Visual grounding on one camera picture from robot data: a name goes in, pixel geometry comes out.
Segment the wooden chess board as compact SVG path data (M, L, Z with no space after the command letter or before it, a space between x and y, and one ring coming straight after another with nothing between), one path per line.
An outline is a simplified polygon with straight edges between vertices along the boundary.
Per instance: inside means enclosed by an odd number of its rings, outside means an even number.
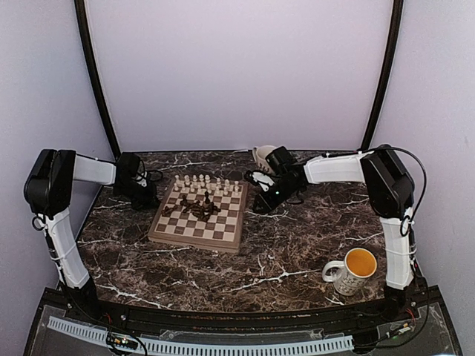
M248 184L177 175L148 231L150 241L236 253Z

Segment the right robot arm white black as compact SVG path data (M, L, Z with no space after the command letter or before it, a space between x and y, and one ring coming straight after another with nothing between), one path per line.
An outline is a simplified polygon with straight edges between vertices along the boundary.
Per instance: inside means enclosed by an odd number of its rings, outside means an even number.
M350 154L325 153L298 162L284 147L274 149L265 160L267 169L247 171L248 182L260 187L253 211L268 214L308 185L325 182L362 182L370 206L379 217L387 258L386 284L403 290L414 278L416 244L413 237L415 184L397 155L396 148L377 148Z

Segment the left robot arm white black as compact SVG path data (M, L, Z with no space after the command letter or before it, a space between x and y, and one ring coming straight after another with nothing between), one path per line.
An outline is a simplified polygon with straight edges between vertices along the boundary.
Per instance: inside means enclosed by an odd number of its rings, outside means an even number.
M93 292L73 235L70 204L75 181L111 186L135 210L157 207L157 188L143 161L123 153L116 162L83 156L73 150L42 150L24 185L24 198L34 214L33 227L43 231L60 281L68 291Z

